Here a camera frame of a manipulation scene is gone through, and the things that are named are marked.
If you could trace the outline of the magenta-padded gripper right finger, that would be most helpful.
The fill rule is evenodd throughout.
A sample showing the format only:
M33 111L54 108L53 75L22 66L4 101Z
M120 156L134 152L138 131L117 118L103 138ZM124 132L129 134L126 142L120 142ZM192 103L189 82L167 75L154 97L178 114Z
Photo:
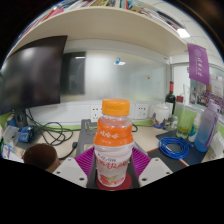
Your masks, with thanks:
M132 186L139 188L172 174L172 171L160 158L150 158L146 153L133 148L128 174Z

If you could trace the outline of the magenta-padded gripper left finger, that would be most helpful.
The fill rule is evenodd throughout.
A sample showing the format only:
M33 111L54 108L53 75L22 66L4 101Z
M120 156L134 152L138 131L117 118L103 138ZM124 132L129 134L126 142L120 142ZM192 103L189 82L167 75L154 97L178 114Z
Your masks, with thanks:
M53 174L78 186L93 188L96 184L94 148L76 158L66 158Z

